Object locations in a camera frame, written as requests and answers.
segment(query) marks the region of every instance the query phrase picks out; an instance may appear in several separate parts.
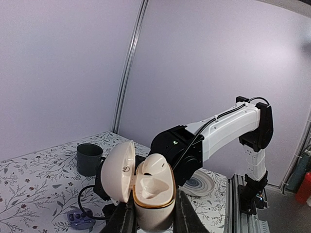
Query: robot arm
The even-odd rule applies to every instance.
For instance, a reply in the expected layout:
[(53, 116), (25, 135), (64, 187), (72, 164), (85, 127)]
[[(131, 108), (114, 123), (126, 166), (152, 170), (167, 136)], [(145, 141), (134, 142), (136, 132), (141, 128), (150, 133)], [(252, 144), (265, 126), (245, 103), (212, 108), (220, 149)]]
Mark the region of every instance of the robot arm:
[(244, 205), (242, 211), (254, 213), (254, 198), (268, 182), (265, 148), (272, 138), (273, 121), (269, 104), (259, 102), (254, 105), (249, 101), (247, 98), (237, 97), (236, 105), (220, 113), (221, 117), (215, 115), (158, 134), (152, 141), (150, 154), (164, 155), (174, 168), (176, 184), (183, 186), (203, 166), (203, 162), (221, 147), (239, 138), (248, 162), (245, 175), (247, 185), (241, 188), (240, 203)]
[[(215, 122), (211, 123), (201, 133), (204, 137), (202, 142), (203, 162), (208, 160), (217, 150), (232, 140), (259, 127), (260, 109), (254, 104), (237, 102), (234, 107), (228, 110), (237, 108), (242, 104), (245, 105), (243, 108), (220, 119), (216, 119)], [(197, 131), (212, 118), (217, 118), (217, 115), (200, 122), (188, 124), (186, 130), (192, 134), (196, 134)], [(259, 152), (255, 152), (253, 148), (244, 145), (244, 150), (247, 156), (246, 160), (248, 162), (247, 175), (253, 180), (261, 180), (266, 173), (264, 149)]]

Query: green object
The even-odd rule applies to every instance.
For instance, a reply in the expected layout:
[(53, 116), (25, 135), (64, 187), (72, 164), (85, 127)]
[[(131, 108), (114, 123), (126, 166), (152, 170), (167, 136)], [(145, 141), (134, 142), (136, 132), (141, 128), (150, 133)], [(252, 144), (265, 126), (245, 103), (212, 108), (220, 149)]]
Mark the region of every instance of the green object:
[(288, 186), (286, 187), (287, 190), (296, 193), (301, 186), (306, 173), (311, 170), (310, 149), (311, 145), (301, 153), (301, 159), (298, 161), (297, 166), (289, 179)]

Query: red object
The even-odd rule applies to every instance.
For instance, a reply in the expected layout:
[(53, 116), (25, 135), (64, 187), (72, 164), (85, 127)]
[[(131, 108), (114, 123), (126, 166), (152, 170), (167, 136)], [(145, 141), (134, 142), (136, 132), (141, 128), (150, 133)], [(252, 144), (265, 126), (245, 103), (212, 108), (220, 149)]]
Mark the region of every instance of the red object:
[(296, 193), (296, 200), (300, 203), (306, 203), (311, 195), (311, 172), (307, 172), (298, 192)]

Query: blue and white plate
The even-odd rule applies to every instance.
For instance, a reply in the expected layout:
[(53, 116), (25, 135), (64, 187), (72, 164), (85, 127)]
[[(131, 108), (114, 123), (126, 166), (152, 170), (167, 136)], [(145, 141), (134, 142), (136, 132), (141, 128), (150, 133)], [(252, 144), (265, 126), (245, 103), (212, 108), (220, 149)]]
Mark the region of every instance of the blue and white plate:
[(213, 179), (202, 171), (195, 171), (193, 176), (180, 187), (186, 194), (194, 197), (204, 197), (215, 188)]

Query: gold rim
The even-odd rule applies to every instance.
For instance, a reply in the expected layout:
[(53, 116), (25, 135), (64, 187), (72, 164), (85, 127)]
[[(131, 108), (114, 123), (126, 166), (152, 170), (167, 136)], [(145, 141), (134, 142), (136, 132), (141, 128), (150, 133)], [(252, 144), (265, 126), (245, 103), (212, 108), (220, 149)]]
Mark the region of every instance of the gold rim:
[(159, 208), (164, 208), (164, 207), (167, 207), (167, 206), (171, 205), (171, 204), (174, 202), (174, 200), (175, 200), (175, 196), (176, 196), (176, 185), (175, 185), (174, 173), (173, 173), (173, 170), (172, 170), (172, 167), (171, 167), (171, 166), (170, 166), (170, 170), (171, 170), (171, 174), (172, 174), (172, 178), (173, 178), (173, 185), (174, 185), (173, 188), (174, 188), (174, 190), (173, 190), (172, 199), (171, 199), (167, 204), (158, 205), (158, 206), (153, 206), (153, 205), (146, 205), (146, 204), (140, 202), (140, 201), (138, 200), (138, 198), (136, 197), (135, 185), (133, 186), (133, 197), (134, 197), (134, 202), (135, 202), (137, 205), (139, 205), (139, 206), (141, 206), (141, 207), (143, 207), (143, 208), (147, 208), (147, 209), (159, 209)]

